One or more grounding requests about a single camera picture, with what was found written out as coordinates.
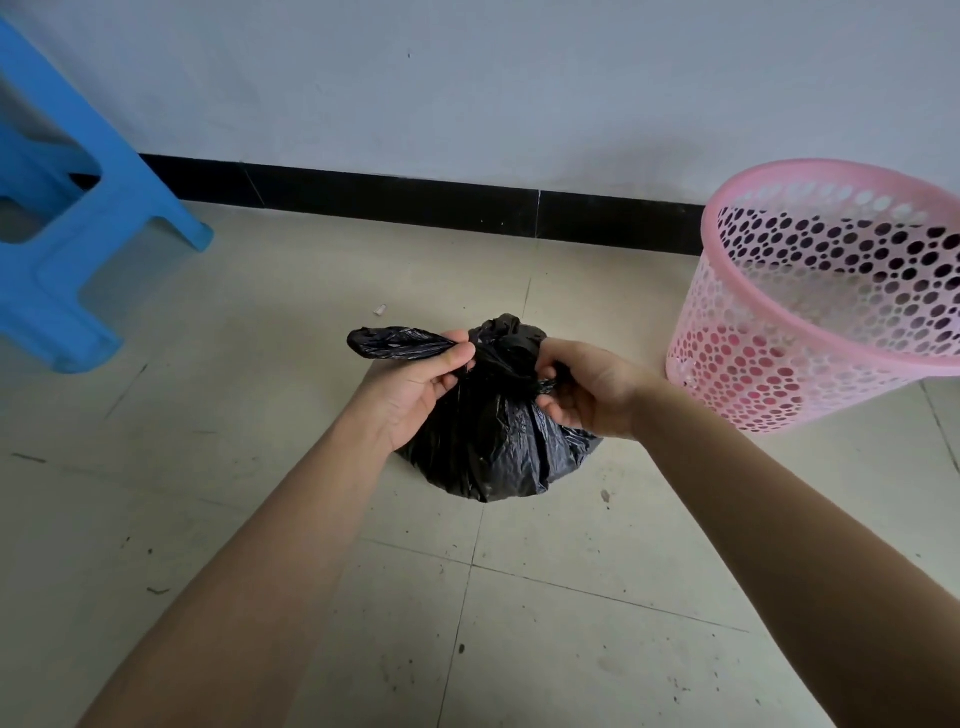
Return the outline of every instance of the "hand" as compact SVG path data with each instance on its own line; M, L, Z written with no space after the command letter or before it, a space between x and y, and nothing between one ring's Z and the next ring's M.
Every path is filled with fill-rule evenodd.
M537 360L538 375L555 378L557 362L569 367L574 381L537 397L537 405L550 419L603 437L635 438L640 399L658 385L655 376L605 349L579 341L545 339Z
M466 331L448 331L444 336L460 343L440 356L422 361L374 361L344 410L344 416L365 421L384 454L410 442L437 400L457 386L457 377L450 372L464 365L472 369L476 363L472 361L475 348Z

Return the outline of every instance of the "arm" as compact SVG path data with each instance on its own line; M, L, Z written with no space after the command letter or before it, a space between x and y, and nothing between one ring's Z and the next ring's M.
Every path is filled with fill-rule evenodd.
M448 338L467 342L465 331ZM409 441L461 343L376 362L350 404L147 633L80 725L282 725L387 456Z
M957 724L960 602L682 389L547 339L557 361L576 384L538 404L647 448L837 725Z

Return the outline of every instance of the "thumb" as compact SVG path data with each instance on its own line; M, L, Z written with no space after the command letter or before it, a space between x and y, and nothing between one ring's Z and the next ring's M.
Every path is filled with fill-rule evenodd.
M440 356L418 361L410 367L410 374L416 381L425 384L438 376L449 374L467 364L476 353L476 347L470 342L457 344Z

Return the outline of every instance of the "basket rim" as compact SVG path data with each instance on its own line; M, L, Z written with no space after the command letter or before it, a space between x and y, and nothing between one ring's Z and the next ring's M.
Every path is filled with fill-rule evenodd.
M727 251L723 247L723 241L720 239L720 227L716 224L716 220L718 219L720 209L723 206L729 206L729 203L725 201L726 198L730 196L730 190L733 187L739 186L744 181L761 172L766 172L778 167L814 167L824 164L847 168L853 167L860 171L879 173L887 177L899 177L911 185L924 187L927 193L949 200L960 209L960 197L947 192L935 184L904 175L902 172L897 172L896 170L885 167L829 158L799 158L772 161L751 167L734 175L720 185L720 188L710 196L700 222L700 234L704 242L704 257L712 266L717 277L724 285L731 289L735 296L745 302L749 302L750 308L759 309L757 313L761 313L767 319L776 321L778 325L783 325L791 329L793 333L796 334L798 338L803 339L807 345L840 353L856 364L869 364L877 368L883 367L892 374L903 373L914 378L960 375L960 355L937 357L917 353L887 352L867 344L858 344L844 338L840 334L811 324L800 316L791 313L756 288L747 277L740 272L740 269L737 268L732 258L727 255Z

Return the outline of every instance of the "pink plastic basket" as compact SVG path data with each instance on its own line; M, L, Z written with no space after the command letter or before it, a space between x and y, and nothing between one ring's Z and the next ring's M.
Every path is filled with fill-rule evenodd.
M960 199L866 164L764 164L707 204L670 381L740 429L960 375Z

